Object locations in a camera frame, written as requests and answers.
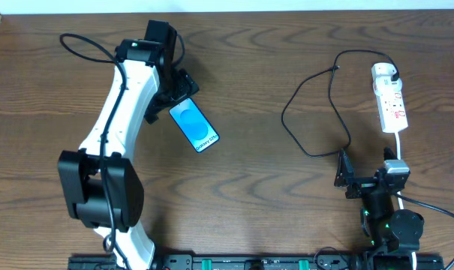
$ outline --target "black cable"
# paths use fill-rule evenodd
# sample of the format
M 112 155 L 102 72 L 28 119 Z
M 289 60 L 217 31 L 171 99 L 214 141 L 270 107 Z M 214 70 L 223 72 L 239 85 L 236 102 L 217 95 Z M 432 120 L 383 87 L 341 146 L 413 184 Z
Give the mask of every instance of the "black cable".
M 373 50 L 369 50 L 369 49 L 348 49 L 348 50 L 345 50 L 343 52 L 340 52 L 336 57 L 335 57 L 335 60 L 333 61 L 333 66 L 325 71 L 322 71 L 320 73 L 317 73 L 313 76 L 310 76 L 306 79 L 304 79 L 300 84 L 299 86 L 296 88 L 295 92 L 293 93 L 293 96 L 290 98 L 290 100 L 287 102 L 287 105 L 285 105 L 285 108 L 284 110 L 281 112 L 281 124 L 284 126 L 285 130 L 289 133 L 289 135 L 292 137 L 292 139 L 295 141 L 295 143 L 298 145 L 298 147 L 300 147 L 300 149 L 303 151 L 303 153 L 305 155 L 307 155 L 308 157 L 310 158 L 323 158 L 323 157 L 327 157 L 327 156 L 330 156 L 330 155 L 336 155 L 338 154 L 339 150 L 337 151 L 331 151 L 331 152 L 327 152 L 325 154 L 309 154 L 303 147 L 302 145 L 300 144 L 300 142 L 295 138 L 295 136 L 290 132 L 290 130 L 287 128 L 287 126 L 285 125 L 284 123 L 284 114 L 285 114 L 285 111 L 287 110 L 288 108 L 288 105 L 290 105 L 290 103 L 292 102 L 293 98 L 296 96 L 296 93 L 300 90 L 300 88 L 303 86 L 304 83 L 306 83 L 307 81 L 309 81 L 310 79 L 313 79 L 317 76 L 320 76 L 321 74 L 324 74 L 324 73 L 327 73 L 329 71 L 332 71 L 332 76 L 330 77 L 330 83 L 329 83 L 329 88 L 328 88 L 328 98 L 329 98 L 329 102 L 330 102 L 330 105 L 332 105 L 332 108 L 333 110 L 335 111 L 335 114 L 337 115 L 338 117 L 338 120 L 340 121 L 342 127 L 344 127 L 344 130 L 345 130 L 345 133 L 347 134 L 348 136 L 348 142 L 347 144 L 342 148 L 342 149 L 347 149 L 348 146 L 350 146 L 350 144 L 352 143 L 352 136 L 350 135 L 350 131 L 348 131 L 348 128 L 347 128 L 347 125 L 344 123 L 344 120 L 341 118 L 340 116 L 340 113 L 338 112 L 337 108 L 335 108 L 335 104 L 333 104 L 333 101 L 332 101 L 332 96 L 331 96 L 331 92 L 332 92 L 332 83 L 333 83 L 333 78 L 335 77 L 335 71 L 338 70 L 340 67 L 337 65 L 337 61 L 338 61 L 338 57 L 340 57 L 342 54 L 344 53 L 374 53 L 376 55 L 379 55 L 379 56 L 384 56 L 386 57 L 387 59 L 389 59 L 389 61 L 392 63 L 392 65 L 395 67 L 395 69 L 397 70 L 397 72 L 395 74 L 393 74 L 392 76 L 392 81 L 396 81 L 398 80 L 398 78 L 400 77 L 400 72 L 398 71 L 398 68 L 397 66 L 395 65 L 395 63 L 393 62 L 393 60 L 390 58 L 390 56 L 388 56 L 387 54 L 383 53 L 383 52 L 376 52 L 376 51 L 373 51 Z
M 131 270 L 130 263 L 128 262 L 127 257 L 125 256 L 123 251 L 120 249 L 119 245 L 116 243 L 115 243 L 115 249 L 116 249 L 116 252 L 118 252 L 120 257 L 122 258 L 123 264 L 125 265 L 125 269 Z
M 114 64 L 114 63 L 115 63 L 114 61 L 111 61 L 111 60 L 101 60 L 101 59 L 91 58 L 91 57 L 88 57 L 88 56 L 81 55 L 81 54 L 79 54 L 78 52 L 75 52 L 74 50 L 70 49 L 70 47 L 69 47 L 67 44 L 65 44 L 65 42 L 63 41 L 63 39 L 64 39 L 65 37 L 77 38 L 77 39 L 79 39 L 79 40 L 81 40 L 81 41 L 85 41 L 85 42 L 87 42 L 87 43 L 89 43 L 89 44 L 91 44 L 91 45 L 97 47 L 97 48 L 98 48 L 99 50 L 101 50 L 102 52 L 103 52 L 103 50 L 100 49 L 100 47 L 101 47 L 101 48 L 103 48 L 103 47 L 100 46 L 98 43 L 94 42 L 93 40 L 90 40 L 90 39 L 88 39 L 88 38 L 86 38 L 86 37 L 83 37 L 83 36 L 81 36 L 81 35 L 64 33 L 64 34 L 61 34 L 61 35 L 60 35 L 60 44 L 61 44 L 68 52 L 70 52 L 70 53 L 72 53 L 72 54 L 74 54 L 74 55 L 76 55 L 76 56 L 78 56 L 78 57 L 80 57 L 80 58 L 82 58 L 82 59 L 89 60 L 89 61 L 94 61 L 94 62 L 97 62 L 97 63 L 110 63 L 110 64 Z
M 295 92 L 293 93 L 292 97 L 290 98 L 290 100 L 287 102 L 287 105 L 285 105 L 285 108 L 283 111 L 281 111 L 281 124 L 284 126 L 285 130 L 289 133 L 289 135 L 292 137 L 292 139 L 295 141 L 295 143 L 300 147 L 300 149 L 303 151 L 303 153 L 307 156 L 309 156 L 310 158 L 321 158 L 321 157 L 326 157 L 326 156 L 329 156 L 329 155 L 333 155 L 333 154 L 336 154 L 338 153 L 338 151 L 333 151 L 333 152 L 330 152 L 330 153 L 326 153 L 326 154 L 309 154 L 303 147 L 302 145 L 300 144 L 300 142 L 295 138 L 295 136 L 293 135 L 293 133 L 288 129 L 288 127 L 286 126 L 285 122 L 284 122 L 284 114 L 285 114 L 285 111 L 287 110 L 288 108 L 288 105 L 290 105 L 290 103 L 293 101 L 293 99 L 295 98 L 296 96 L 296 93 L 298 93 L 298 91 L 300 90 L 300 88 L 303 86 L 304 83 L 308 82 L 310 79 L 313 79 L 317 76 L 320 76 L 324 73 L 327 73 L 327 72 L 330 72 L 330 71 L 334 71 L 336 69 L 339 69 L 339 67 L 335 66 L 335 67 L 331 67 L 327 70 L 324 70 L 322 72 L 319 72 L 315 75 L 312 75 L 306 79 L 304 79 L 300 84 L 299 86 L 296 88 Z
M 84 55 L 79 54 L 78 52 L 73 51 L 70 49 L 63 39 L 65 37 L 70 37 L 70 38 L 77 38 L 81 41 L 85 41 L 99 49 L 101 52 L 103 52 L 109 59 L 110 61 L 107 60 L 98 60 L 94 58 L 89 58 Z M 106 252 L 111 253 L 113 251 L 113 248 L 116 246 L 116 224 L 115 224 L 115 216 L 113 213 L 113 205 L 112 205 L 112 198 L 110 196 L 110 190 L 108 188 L 108 173 L 107 173 L 107 167 L 105 166 L 105 145 L 107 144 L 107 134 L 108 134 L 108 129 L 110 128 L 110 125 L 113 120 L 113 116 L 115 116 L 115 112 L 119 107 L 120 100 L 122 99 L 123 94 L 125 93 L 126 85 L 127 85 L 127 76 L 125 75 L 125 71 L 123 67 L 120 65 L 120 63 L 113 57 L 111 53 L 109 53 L 105 48 L 103 48 L 100 44 L 94 42 L 93 40 L 88 39 L 87 37 L 80 36 L 78 34 L 61 34 L 60 35 L 60 43 L 62 46 L 70 53 L 73 53 L 74 55 L 86 59 L 89 61 L 94 61 L 94 62 L 100 62 L 100 63 L 113 63 L 115 66 L 119 69 L 120 74 L 122 75 L 122 84 L 120 85 L 120 92 L 119 96 L 116 98 L 115 104 L 113 104 L 112 111 L 110 112 L 110 115 L 108 116 L 107 122 L 105 123 L 104 131 L 101 134 L 100 138 L 100 174 L 101 174 L 101 179 L 102 179 L 102 185 L 104 188 L 104 193 L 105 193 L 105 200 L 107 201 L 107 207 L 108 207 L 108 212 L 110 213 L 110 226 L 112 229 L 111 232 L 111 245 L 107 248 L 106 245 L 104 244 L 104 249 Z
M 183 57 L 185 57 L 185 44 L 183 43 L 183 38 L 180 34 L 177 34 L 176 36 L 179 37 L 180 44 L 182 45 L 182 54 L 176 61 L 172 63 L 172 67 L 174 68 L 176 68 L 176 66 L 183 61 Z
M 107 242 L 108 242 L 108 240 L 110 240 L 110 237 L 111 237 L 111 235 L 107 235 L 107 237 L 105 237 L 104 242 L 103 242 L 104 249 L 107 249 Z M 130 263 L 128 262 L 127 257 L 123 253 L 123 251 L 120 248 L 120 246 L 118 245 L 118 243 L 115 243 L 115 249 L 116 249 L 116 252 L 118 252 L 120 257 L 122 258 L 123 264 L 125 265 L 125 269 L 131 270 Z
M 320 252 L 322 252 L 322 251 L 324 251 L 324 250 L 326 250 L 326 249 L 331 249 L 331 250 L 335 251 L 335 252 L 340 256 L 340 258 L 341 258 L 345 263 L 347 263 L 347 267 L 342 268 L 342 269 L 340 269 L 340 270 L 346 270 L 346 269 L 348 269 L 348 267 L 349 267 L 350 264 L 348 263 L 347 259 L 345 259 L 345 257 L 344 257 L 343 255 L 341 255 L 340 251 L 338 251 L 338 250 L 337 250 L 336 248 L 334 248 L 334 247 L 322 247 L 322 248 L 321 248 L 319 251 L 317 251 L 317 253 L 315 254 L 315 256 L 314 256 L 314 263 L 316 263 L 317 266 L 318 266 L 320 269 L 326 270 L 323 266 L 321 266 L 321 265 L 316 261 L 316 259 L 317 259 L 317 256 L 320 254 Z
M 440 212 L 442 214 L 445 214 L 445 215 L 448 215 L 452 218 L 454 218 L 454 214 L 450 211 L 447 211 L 445 209 L 441 209 L 437 206 L 433 206 L 433 205 L 429 205 L 427 203 L 424 203 L 424 202 L 420 202 L 420 201 L 417 201 L 416 199 L 411 199 L 411 198 L 408 198 L 408 197 L 405 197 L 405 196 L 402 196 L 402 195 L 398 195 L 397 193 L 394 193 L 393 195 L 397 196 L 398 198 L 402 199 L 402 200 L 406 200 L 407 202 L 409 203 L 414 203 L 418 206 L 423 206 L 425 208 L 428 208 L 428 209 L 431 209 L 431 210 L 435 210 L 437 212 Z M 454 257 L 452 259 L 452 261 L 446 266 L 445 270 L 449 270 L 450 268 L 452 268 L 452 266 L 454 265 Z

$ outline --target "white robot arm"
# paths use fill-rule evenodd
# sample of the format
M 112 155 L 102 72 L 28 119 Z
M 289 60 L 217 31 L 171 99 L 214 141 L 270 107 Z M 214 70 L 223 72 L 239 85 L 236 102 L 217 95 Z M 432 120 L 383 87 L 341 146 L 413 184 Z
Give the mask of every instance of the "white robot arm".
M 140 126 L 144 118 L 151 124 L 160 110 L 198 91 L 186 71 L 174 68 L 176 37 L 175 29 L 167 22 L 150 21 L 144 40 L 123 40 L 116 48 L 115 58 L 127 82 L 108 128 L 103 159 L 116 223 L 114 252 L 117 264 L 126 269 L 149 269 L 155 252 L 155 245 L 140 222 L 143 187 L 131 165 Z M 107 199 L 101 182 L 92 177 L 101 170 L 98 162 L 101 135 L 122 83 L 121 72 L 115 67 L 112 88 L 92 131 L 79 151 L 63 151 L 59 158 L 59 175 L 70 216 L 80 219 L 104 238 L 111 233 Z M 128 262 L 124 262 L 120 253 Z

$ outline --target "smartphone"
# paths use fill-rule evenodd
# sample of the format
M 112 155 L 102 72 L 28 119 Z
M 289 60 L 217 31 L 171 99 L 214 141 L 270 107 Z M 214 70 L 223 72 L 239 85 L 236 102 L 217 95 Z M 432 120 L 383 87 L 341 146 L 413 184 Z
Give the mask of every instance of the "smartphone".
M 198 153 L 220 139 L 217 131 L 190 98 L 170 109 L 170 115 Z

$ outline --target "white power strip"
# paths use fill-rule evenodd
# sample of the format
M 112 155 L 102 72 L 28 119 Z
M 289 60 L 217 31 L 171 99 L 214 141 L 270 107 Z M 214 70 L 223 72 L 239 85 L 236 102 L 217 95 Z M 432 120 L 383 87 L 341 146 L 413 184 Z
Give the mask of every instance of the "white power strip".
M 385 133 L 399 132 L 408 127 L 407 114 L 401 94 L 401 79 L 392 81 L 392 75 L 396 72 L 397 70 L 390 63 L 377 63 L 371 68 L 380 123 L 382 124 L 382 131 Z

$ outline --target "table surface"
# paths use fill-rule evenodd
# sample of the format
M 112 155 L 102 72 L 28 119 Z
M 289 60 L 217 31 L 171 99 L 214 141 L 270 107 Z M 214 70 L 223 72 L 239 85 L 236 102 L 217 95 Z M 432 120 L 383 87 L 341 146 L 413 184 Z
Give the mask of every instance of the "table surface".
M 167 111 L 144 124 L 134 166 L 145 188 L 141 221 L 159 245 L 198 254 L 312 254 L 370 245 L 361 202 L 333 187 L 337 157 L 306 157 L 280 113 L 295 87 L 342 50 L 388 53 L 401 70 L 409 128 L 404 195 L 454 212 L 454 11 L 169 13 L 5 16 L 0 28 L 0 269 L 64 269 L 72 253 L 100 253 L 101 239 L 68 217 L 57 172 L 76 150 L 110 89 L 113 66 L 64 50 L 59 34 L 113 51 L 142 38 L 148 20 L 183 36 L 195 102 L 221 135 L 197 154 Z M 91 46 L 71 46 L 93 57 Z M 382 133 L 371 90 L 376 55 L 339 59 L 332 99 L 352 135 L 358 175 L 381 166 Z M 285 121 L 312 153 L 347 142 L 327 99 L 329 76 L 308 82 Z M 421 252 L 454 256 L 454 220 L 410 203 L 425 218 Z

